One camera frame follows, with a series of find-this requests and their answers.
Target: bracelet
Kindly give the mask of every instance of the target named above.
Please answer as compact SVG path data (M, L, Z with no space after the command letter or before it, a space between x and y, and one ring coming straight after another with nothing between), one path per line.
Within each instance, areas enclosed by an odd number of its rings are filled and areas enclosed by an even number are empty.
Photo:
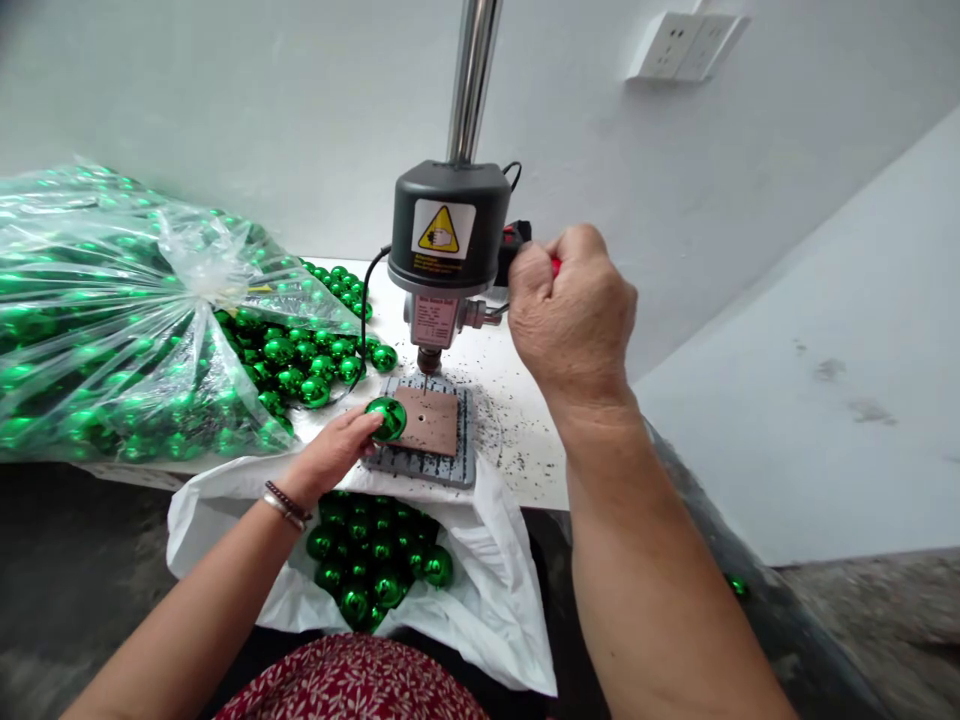
M267 503L267 505L275 507L277 510L279 510L283 515L283 519L291 523L300 532L303 532L307 529L307 526L303 520L287 510L286 506L280 502L280 499L269 490L263 493L263 501Z
M300 527L301 530L306 526L307 522L313 518L313 515L297 505L283 490L269 480L266 483L266 488L267 491L264 493L264 499L269 495L273 500L276 500L276 503L270 502L270 505L273 505L277 510L281 510L284 513L284 517L289 515L291 518L296 518L299 521L298 527Z

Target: wall socket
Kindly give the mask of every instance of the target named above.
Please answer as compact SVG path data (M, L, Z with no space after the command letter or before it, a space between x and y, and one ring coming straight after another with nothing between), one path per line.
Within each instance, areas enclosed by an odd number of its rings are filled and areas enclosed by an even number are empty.
M647 26L628 77L703 82L749 24L749 17L738 15L660 13Z
M669 80L677 74L700 30L703 17L688 13L660 13L647 26L630 75Z
M730 36L730 30L737 22L735 15L702 15L703 22L687 56L680 63L674 80L683 82L701 82L707 77L707 71L714 59L720 54L720 48Z

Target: red patterned clothing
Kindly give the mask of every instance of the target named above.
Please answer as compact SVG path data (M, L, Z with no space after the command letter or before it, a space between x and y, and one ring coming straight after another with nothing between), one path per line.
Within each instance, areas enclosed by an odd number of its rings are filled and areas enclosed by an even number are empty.
M473 695L419 650L353 633L290 653L215 720L486 717Z

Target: yellow warning triangle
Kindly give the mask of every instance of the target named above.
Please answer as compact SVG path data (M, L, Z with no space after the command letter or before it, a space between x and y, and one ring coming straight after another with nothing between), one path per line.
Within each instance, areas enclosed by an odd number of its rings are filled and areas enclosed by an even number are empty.
M450 210L443 205L433 220L423 231L420 242L417 243L425 250L437 250L439 252L458 253L460 244L457 242L457 231L453 229L453 221L450 219Z

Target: plastic bag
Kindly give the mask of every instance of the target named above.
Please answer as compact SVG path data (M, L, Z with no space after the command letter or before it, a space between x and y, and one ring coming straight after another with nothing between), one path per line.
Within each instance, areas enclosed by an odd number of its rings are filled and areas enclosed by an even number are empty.
M240 458L197 475L173 496L167 513L167 565L189 573L277 480L293 455ZM437 543L454 558L453 584L414 583L375 634L409 627L457 650L467 662L513 690L556 696L550 642L536 566L516 499L496 469L477 454L477 482L461 492L362 466L338 490L389 495L442 526ZM337 603L313 581L316 563L298 542L260 611L262 627L300 633L350 632Z
M98 166L0 180L0 461L272 454L214 318L359 334L259 225Z

